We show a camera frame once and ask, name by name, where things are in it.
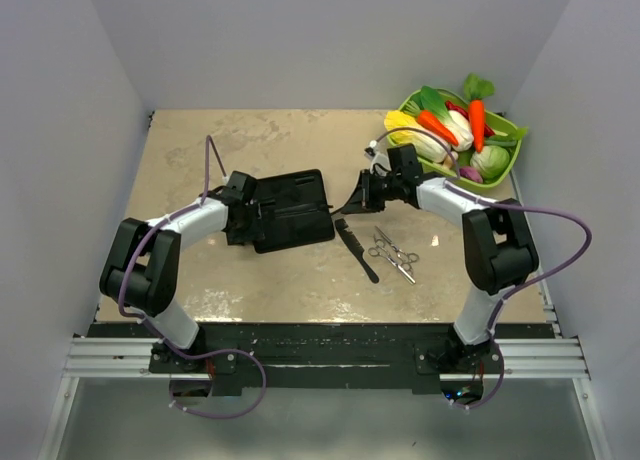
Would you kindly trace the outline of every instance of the black comb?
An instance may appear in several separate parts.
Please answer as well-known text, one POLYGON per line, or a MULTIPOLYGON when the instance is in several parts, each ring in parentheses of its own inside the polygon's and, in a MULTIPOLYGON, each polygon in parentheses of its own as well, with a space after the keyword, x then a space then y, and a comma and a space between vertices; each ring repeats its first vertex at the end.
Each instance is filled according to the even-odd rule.
POLYGON ((349 228, 349 225, 347 225, 345 219, 339 218, 335 221, 334 224, 336 226, 336 230, 338 231, 338 235, 340 235, 340 238, 347 246, 349 251, 353 254, 353 256, 356 257, 358 263, 362 265, 362 268, 364 268, 364 271, 369 277, 369 280, 371 280, 373 283, 378 283, 380 281, 380 278, 378 278, 378 275, 376 275, 376 272, 373 271, 369 264, 364 261, 364 248, 362 247, 362 245, 360 245, 360 242, 349 228))

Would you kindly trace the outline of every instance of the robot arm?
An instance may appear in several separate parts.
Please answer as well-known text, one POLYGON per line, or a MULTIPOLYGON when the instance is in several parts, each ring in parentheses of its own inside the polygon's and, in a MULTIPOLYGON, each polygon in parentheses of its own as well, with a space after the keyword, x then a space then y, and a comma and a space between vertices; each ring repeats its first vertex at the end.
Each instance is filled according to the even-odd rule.
MULTIPOLYGON (((523 283, 536 270, 538 257, 522 212, 483 207, 448 188, 445 179, 423 174, 412 145, 389 150, 391 171, 380 176, 360 172, 343 215, 384 210, 387 200, 403 200, 435 213, 462 228, 465 265, 473 283, 462 313, 450 332, 450 342, 435 362, 443 370, 488 350, 492 315, 504 289, 523 283), (495 234, 505 240, 496 242, 495 234)), ((225 231, 229 244, 260 240, 262 212, 253 201, 257 181, 234 172, 229 183, 210 191, 204 201, 165 217, 141 222, 124 220, 116 234, 100 279, 103 294, 117 301, 124 272, 142 238, 162 222, 142 254, 147 265, 136 263, 126 286, 126 305, 144 314, 151 325, 178 348, 198 352, 202 329, 174 298, 180 252, 202 238, 225 231)))

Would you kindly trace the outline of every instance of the toy vegetable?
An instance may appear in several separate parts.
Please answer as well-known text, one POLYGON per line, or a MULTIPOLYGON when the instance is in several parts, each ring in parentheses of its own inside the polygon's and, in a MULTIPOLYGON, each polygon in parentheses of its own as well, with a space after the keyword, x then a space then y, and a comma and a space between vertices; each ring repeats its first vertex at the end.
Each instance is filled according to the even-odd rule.
POLYGON ((428 110, 420 111, 420 107, 418 106, 418 104, 413 101, 407 102, 404 110, 412 117, 415 117, 416 122, 418 122, 420 126, 444 138, 451 145, 458 145, 459 142, 455 135, 451 132, 451 130, 445 127, 433 113, 429 112, 428 110))
POLYGON ((484 182, 484 180, 482 180, 482 175, 480 175, 478 171, 473 167, 460 167, 460 176, 463 178, 467 178, 472 182, 484 182))
POLYGON ((493 135, 487 138, 486 145, 499 145, 501 147, 515 147, 520 140, 529 132, 529 127, 517 128, 515 132, 507 135, 493 135))
POLYGON ((487 145, 482 149, 482 152, 475 152, 471 156, 471 166, 482 175, 482 178, 487 180, 504 172, 510 159, 506 149, 496 145, 487 145))
MULTIPOLYGON (((425 115, 424 120, 431 120, 431 115, 435 117, 442 126, 446 130, 448 130, 455 137, 456 141, 449 141, 449 139, 438 132, 438 135, 443 136, 443 138, 447 139, 451 145, 454 146, 454 150, 463 151, 468 149, 471 146, 471 142, 473 141, 473 135, 471 134, 471 130, 465 127, 460 126, 456 121, 451 117, 447 107, 444 104, 444 100, 440 96, 437 90, 434 90, 431 87, 422 87, 420 89, 419 94, 419 102, 422 104, 422 108, 427 112, 425 115, 424 111, 420 111, 420 106, 416 102, 407 102, 405 106, 405 111, 410 115, 418 117, 418 123, 420 123, 420 116, 425 115)), ((431 130, 426 125, 423 125, 427 130, 431 130)))
MULTIPOLYGON (((415 118, 400 110, 393 110, 387 113, 387 116, 384 118, 384 126, 387 130, 397 127, 413 127, 419 130, 425 130, 416 122, 415 118)), ((447 156, 447 152, 437 141, 429 137, 429 135, 434 135, 433 133, 426 130, 425 133, 426 135, 422 135, 421 133, 409 130, 394 132, 391 134, 391 139, 398 144, 412 143, 416 147, 418 155, 433 162, 441 163, 444 157, 447 156)), ((443 144, 446 144, 443 139, 439 136, 437 137, 443 144)))
POLYGON ((473 133, 473 146, 477 152, 484 147, 484 102, 495 93, 493 83, 470 73, 464 81, 464 95, 469 101, 469 122, 473 133))
POLYGON ((458 165, 461 167, 468 167, 471 165, 471 156, 473 155, 473 150, 469 149, 465 152, 460 152, 458 154, 458 165))
POLYGON ((458 161, 458 153, 457 152, 451 152, 451 156, 453 157, 453 159, 447 155, 446 157, 444 157, 444 161, 442 162, 442 166, 444 168, 448 168, 449 170, 451 170, 453 168, 453 161, 458 161))
MULTIPOLYGON (((449 110, 449 115, 451 115, 452 117, 453 117, 453 114, 451 112, 458 112, 464 118, 469 120, 469 114, 467 113, 467 111, 464 108, 459 107, 458 105, 453 103, 451 100, 447 100, 446 102, 444 102, 444 104, 446 105, 447 110, 449 110)), ((485 137, 492 137, 495 134, 496 134, 496 132, 493 131, 493 128, 491 128, 489 125, 487 125, 485 123, 484 124, 484 136, 485 137)))

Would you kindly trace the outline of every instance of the cable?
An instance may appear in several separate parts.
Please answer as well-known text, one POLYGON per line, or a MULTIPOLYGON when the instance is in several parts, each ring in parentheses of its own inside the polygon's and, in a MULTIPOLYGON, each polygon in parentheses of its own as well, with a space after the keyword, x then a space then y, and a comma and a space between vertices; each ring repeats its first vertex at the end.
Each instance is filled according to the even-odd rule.
POLYGON ((183 412, 190 413, 192 415, 197 415, 198 417, 210 418, 212 420, 231 420, 232 418, 238 418, 238 417, 242 417, 243 415, 246 415, 247 413, 252 411, 254 408, 256 408, 258 405, 260 405, 260 402, 262 402, 262 399, 264 398, 264 395, 267 392, 267 374, 265 373, 264 367, 262 366, 262 364, 253 355, 245 352, 244 350, 238 350, 236 348, 225 348, 222 350, 214 350, 212 352, 203 353, 202 355, 187 355, 184 352, 182 352, 179 348, 177 348, 175 345, 171 344, 171 342, 165 341, 165 344, 171 349, 171 351, 180 355, 182 358, 186 360, 204 360, 207 358, 214 357, 216 355, 233 355, 233 354, 242 355, 247 357, 253 363, 255 363, 256 366, 258 367, 258 370, 260 370, 260 374, 262 375, 262 385, 260 387, 260 393, 258 394, 258 398, 256 398, 256 400, 247 408, 239 412, 231 413, 231 414, 209 413, 209 412, 202 412, 200 410, 194 410, 192 408, 185 407, 175 399, 173 390, 171 390, 171 386, 169 386, 169 398, 171 399, 171 403, 169 404, 169 406, 173 406, 175 404, 183 412))
POLYGON ((407 132, 407 131, 408 132, 420 133, 421 135, 424 135, 425 137, 429 137, 431 140, 435 140, 436 143, 438 143, 444 149, 444 151, 447 153, 447 155, 449 156, 449 158, 453 162, 453 166, 455 167, 456 180, 460 180, 460 166, 458 165, 458 161, 456 160, 456 157, 453 156, 453 154, 451 153, 451 149, 449 147, 447 147, 446 142, 444 140, 442 140, 440 137, 438 137, 437 135, 432 134, 431 132, 427 132, 426 130, 422 130, 422 129, 416 128, 416 127, 396 127, 396 128, 392 128, 391 130, 387 130, 386 132, 384 132, 382 135, 380 135, 378 138, 376 138, 374 140, 374 142, 375 143, 380 143, 382 140, 384 140, 387 136, 391 135, 392 133, 395 133, 395 132, 407 132))
POLYGON ((570 220, 574 223, 576 223, 578 226, 580 226, 582 228, 582 230, 584 231, 585 234, 585 238, 584 241, 582 243, 582 245, 580 246, 580 248, 571 256, 569 257, 567 260, 565 260, 564 262, 560 263, 559 265, 555 266, 554 268, 552 268, 551 270, 548 270, 546 272, 544 272, 542 275, 539 275, 537 277, 534 277, 532 279, 527 280, 526 282, 524 282, 522 285, 518 285, 514 288, 512 288, 511 290, 509 290, 507 293, 505 293, 502 298, 500 299, 500 301, 498 302, 498 304, 496 305, 493 314, 491 315, 491 318, 489 320, 489 331, 493 331, 495 328, 495 323, 498 319, 500 310, 502 309, 504 303, 511 298, 513 295, 515 295, 516 293, 518 293, 521 290, 524 290, 525 288, 538 283, 542 280, 544 280, 545 278, 549 278, 552 275, 555 275, 556 273, 564 270, 565 268, 567 268, 568 266, 572 265, 573 263, 575 263, 576 260, 578 260, 582 255, 584 255, 584 253, 587 251, 587 249, 589 248, 589 246, 591 245, 591 241, 593 239, 593 233, 591 232, 591 229, 589 228, 589 226, 580 218, 578 218, 577 216, 573 215, 572 213, 568 213, 568 212, 563 212, 561 210, 556 210, 556 209, 552 209, 552 208, 540 208, 540 207, 526 207, 526 206, 522 206, 522 205, 514 205, 514 204, 503 204, 503 203, 494 203, 494 202, 488 202, 476 195, 473 195, 472 193, 467 192, 466 190, 461 189, 460 187, 457 187, 453 184, 451 184, 450 182, 447 182, 445 184, 445 187, 448 190, 451 190, 452 192, 457 193, 458 195, 460 195, 461 197, 466 198, 467 200, 471 200, 473 202, 476 202, 480 205, 483 205, 485 207, 495 207, 495 208, 500 208, 503 210, 515 210, 515 211, 519 211, 519 212, 529 212, 529 213, 541 213, 543 215, 551 215, 554 217, 560 217, 560 218, 564 218, 566 220, 570 220))
POLYGON ((389 170, 387 167, 379 164, 379 163, 374 163, 373 166, 371 167, 373 169, 373 173, 375 175, 378 175, 379 177, 384 177, 384 174, 388 174, 391 173, 391 170, 389 170))
MULTIPOLYGON (((385 137, 390 135, 391 133, 399 132, 399 131, 412 131, 412 132, 421 133, 423 135, 426 135, 426 136, 430 137, 431 139, 435 140, 436 142, 438 142, 440 144, 440 146, 447 152, 447 155, 449 155, 449 158, 451 158, 451 160, 453 161, 453 165, 455 167, 455 172, 456 172, 456 179, 460 180, 460 166, 458 165, 458 160, 453 157, 453 155, 451 154, 450 149, 446 146, 446 144, 441 139, 429 134, 428 132, 426 132, 424 130, 420 130, 419 128, 414 128, 414 127, 397 127, 397 128, 393 128, 393 129, 383 133, 382 135, 380 135, 375 140, 375 142, 378 143, 381 140, 383 140, 385 137)), ((498 382, 496 383, 496 385, 493 388, 493 390, 491 390, 491 392, 489 392, 487 395, 485 395, 479 401, 477 401, 477 402, 475 402, 475 403, 473 403, 471 405, 460 405, 460 404, 457 404, 457 403, 452 403, 453 405, 455 405, 457 407, 460 407, 460 408, 464 408, 465 410, 471 410, 471 409, 478 408, 478 407, 484 405, 485 403, 487 403, 489 400, 491 400, 496 395, 496 393, 498 393, 498 390, 502 386, 502 382, 504 380, 504 357, 502 355, 502 352, 500 351, 499 345, 495 342, 494 334, 495 334, 496 322, 498 321, 498 317, 500 316, 500 312, 502 311, 502 308, 504 307, 506 301, 509 298, 511 298, 513 295, 515 295, 516 293, 520 292, 521 290, 523 290, 523 289, 525 289, 525 288, 527 288, 527 287, 529 287, 529 286, 531 286, 531 285, 533 285, 535 283, 541 282, 545 278, 549 278, 550 276, 555 275, 556 273, 561 272, 562 270, 564 270, 568 266, 572 265, 576 260, 578 260, 587 251, 587 249, 591 245, 593 234, 592 234, 591 229, 589 228, 589 226, 582 219, 580 219, 577 216, 575 216, 575 215, 573 215, 571 213, 568 213, 568 212, 563 212, 561 210, 555 210, 555 209, 552 209, 552 208, 527 207, 527 206, 522 206, 522 205, 513 205, 513 204, 503 204, 503 203, 489 202, 489 201, 486 201, 486 200, 482 199, 481 197, 478 197, 477 195, 474 195, 474 194, 472 194, 470 192, 467 192, 466 190, 464 190, 464 189, 462 189, 460 187, 457 187, 456 185, 451 183, 451 181, 449 181, 448 179, 446 180, 444 186, 448 190, 460 195, 461 197, 464 197, 467 200, 471 200, 472 202, 476 202, 479 205, 483 205, 485 207, 494 207, 494 208, 501 208, 503 210, 515 210, 515 211, 519 211, 519 212, 528 212, 528 213, 540 213, 540 214, 543 214, 543 215, 552 215, 554 217, 564 218, 566 220, 570 220, 570 221, 576 223, 578 226, 580 226, 582 228, 582 230, 585 233, 585 239, 584 239, 582 245, 580 246, 580 248, 571 257, 569 257, 567 260, 565 260, 564 262, 560 263, 559 265, 555 266, 551 270, 548 270, 548 271, 544 272, 542 275, 539 275, 539 276, 534 277, 534 278, 532 278, 530 280, 527 280, 523 284, 512 288, 511 290, 506 292, 502 296, 502 298, 498 301, 498 303, 496 304, 493 312, 491 313, 491 316, 489 317, 489 321, 488 321, 488 324, 487 324, 487 331, 489 332, 489 341, 491 342, 491 345, 498 352, 498 357, 499 357, 498 361, 500 362, 500 375, 498 377, 498 382)))
POLYGON ((256 408, 260 402, 262 401, 262 399, 264 398, 264 395, 266 393, 266 389, 267 389, 267 375, 264 371, 264 367, 262 366, 262 364, 258 361, 257 358, 253 357, 252 355, 248 354, 245 351, 242 350, 237 350, 237 349, 224 349, 224 350, 214 350, 211 352, 207 352, 207 353, 203 353, 201 355, 189 355, 185 352, 183 352, 182 350, 180 350, 177 346, 175 346, 173 343, 171 343, 170 340, 168 340, 167 338, 164 338, 162 336, 162 334, 160 334, 160 332, 158 332, 158 330, 156 330, 155 327, 153 327, 153 325, 151 324, 151 322, 149 322, 149 320, 147 319, 147 317, 143 314, 139 314, 139 313, 134 313, 134 312, 127 312, 125 310, 124 307, 124 301, 125 301, 125 296, 126 296, 126 291, 127 291, 127 287, 129 285, 129 280, 131 278, 131 273, 133 272, 133 268, 135 267, 136 264, 136 260, 138 259, 138 257, 142 254, 142 252, 144 251, 144 248, 147 246, 147 243, 149 243, 149 240, 151 239, 151 237, 153 237, 153 235, 160 230, 162 227, 166 226, 169 222, 181 217, 182 215, 185 215, 186 213, 192 212, 194 210, 197 210, 199 208, 202 207, 202 205, 204 204, 205 199, 207 198, 207 193, 209 191, 209 145, 211 145, 211 147, 214 149, 215 152, 215 145, 213 143, 213 140, 211 139, 211 136, 207 136, 207 139, 205 140, 205 170, 204 170, 204 190, 202 192, 202 197, 199 203, 192 203, 191 205, 187 205, 184 208, 181 208, 180 210, 172 213, 171 215, 167 215, 165 216, 163 219, 161 219, 158 223, 156 223, 153 227, 151 227, 149 229, 149 231, 144 235, 144 237, 142 237, 142 240, 140 241, 140 243, 138 244, 138 246, 136 247, 136 249, 133 251, 133 254, 131 255, 131 259, 129 260, 129 263, 127 264, 127 268, 125 269, 124 272, 124 276, 122 279, 122 284, 120 285, 120 291, 118 292, 118 311, 120 312, 120 314, 123 317, 127 317, 127 318, 137 318, 138 320, 141 321, 141 323, 143 325, 145 325, 149 331, 151 331, 152 333, 154 333, 155 335, 157 335, 158 337, 161 338, 161 340, 164 342, 164 344, 169 347, 169 349, 174 352, 176 355, 184 358, 185 360, 205 360, 211 357, 214 357, 216 355, 221 355, 221 354, 236 354, 236 355, 243 355, 247 358, 249 358, 253 363, 255 363, 258 367, 258 370, 260 370, 260 375, 262 376, 262 386, 260 388, 260 393, 258 395, 258 398, 256 399, 256 401, 254 403, 252 403, 249 407, 245 408, 244 410, 238 412, 238 413, 233 413, 233 414, 216 414, 216 413, 207 413, 207 412, 200 412, 198 410, 193 410, 191 408, 187 408, 183 405, 180 405, 174 398, 173 392, 171 390, 169 390, 169 394, 171 396, 172 399, 172 404, 174 403, 177 404, 180 409, 184 412, 190 413, 192 415, 197 415, 200 417, 205 417, 205 418, 212 418, 212 419, 232 419, 232 418, 238 418, 241 417, 242 415, 245 415, 247 413, 249 413, 251 410, 253 410, 254 408, 256 408))

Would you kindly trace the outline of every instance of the purple onion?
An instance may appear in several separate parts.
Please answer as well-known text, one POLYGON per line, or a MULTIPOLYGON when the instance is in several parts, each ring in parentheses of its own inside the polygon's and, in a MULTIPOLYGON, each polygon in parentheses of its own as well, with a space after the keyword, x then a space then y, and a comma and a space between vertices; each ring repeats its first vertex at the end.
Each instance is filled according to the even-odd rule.
POLYGON ((460 167, 460 176, 468 178, 472 182, 483 183, 482 176, 473 167, 460 167))

